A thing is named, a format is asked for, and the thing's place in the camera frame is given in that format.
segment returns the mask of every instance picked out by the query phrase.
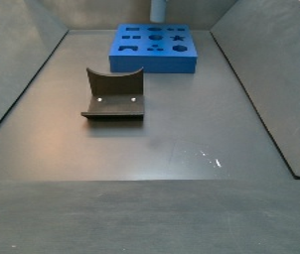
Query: blue object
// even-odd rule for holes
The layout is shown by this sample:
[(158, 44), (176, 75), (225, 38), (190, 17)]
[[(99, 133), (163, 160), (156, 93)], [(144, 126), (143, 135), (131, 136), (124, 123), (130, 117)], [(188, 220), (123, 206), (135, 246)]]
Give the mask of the blue object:
[(196, 50), (186, 25), (121, 24), (109, 48), (111, 72), (194, 73)]

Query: gray enclosure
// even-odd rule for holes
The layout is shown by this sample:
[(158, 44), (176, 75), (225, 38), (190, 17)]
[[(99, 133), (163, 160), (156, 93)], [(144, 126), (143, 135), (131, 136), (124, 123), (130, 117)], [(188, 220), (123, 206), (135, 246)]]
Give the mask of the gray enclosure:
[(300, 2), (242, 0), (213, 34), (300, 177)]
[(38, 2), (0, 0), (0, 120), (67, 30)]
[(143, 121), (87, 121), (148, 10), (0, 0), (0, 253), (298, 254), (300, 1), (171, 0), (196, 72), (144, 74)]

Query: gray floor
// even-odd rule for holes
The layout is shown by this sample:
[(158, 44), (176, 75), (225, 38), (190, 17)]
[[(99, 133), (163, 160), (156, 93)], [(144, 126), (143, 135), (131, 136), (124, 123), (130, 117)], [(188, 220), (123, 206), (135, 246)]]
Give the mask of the gray floor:
[(144, 74), (142, 121), (87, 122), (112, 31), (69, 32), (0, 126), (0, 180), (290, 180), (209, 32), (195, 74)]
[(68, 34), (0, 126), (0, 253), (300, 253), (300, 181), (194, 38), (196, 73), (144, 76), (143, 124), (88, 123), (112, 32)]
[(1, 182), (0, 253), (300, 254), (300, 182)]

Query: small hole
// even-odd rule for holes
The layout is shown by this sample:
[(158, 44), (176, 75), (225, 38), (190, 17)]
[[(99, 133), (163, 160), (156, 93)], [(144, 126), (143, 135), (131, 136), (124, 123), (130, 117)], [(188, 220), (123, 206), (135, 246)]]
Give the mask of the small hole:
[(176, 46), (172, 47), (172, 50), (175, 52), (184, 52), (187, 50), (187, 47), (182, 46), (182, 45), (176, 45)]
[(148, 28), (147, 30), (148, 30), (148, 31), (160, 31), (162, 28)]
[(184, 37), (183, 36), (172, 36), (172, 41), (184, 41)]
[(159, 36), (159, 35), (151, 35), (151, 36), (148, 36), (148, 39), (150, 39), (150, 40), (154, 40), (154, 41), (159, 41), (159, 40), (163, 39), (163, 37)]
[(139, 31), (139, 28), (125, 28), (125, 31)]

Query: star-shaped hole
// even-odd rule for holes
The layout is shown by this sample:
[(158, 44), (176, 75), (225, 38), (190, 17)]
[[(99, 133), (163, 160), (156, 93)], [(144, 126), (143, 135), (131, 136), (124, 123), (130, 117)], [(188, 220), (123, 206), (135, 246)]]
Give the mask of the star-shaped hole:
[(183, 36), (171, 36), (174, 41), (183, 41), (184, 37)]

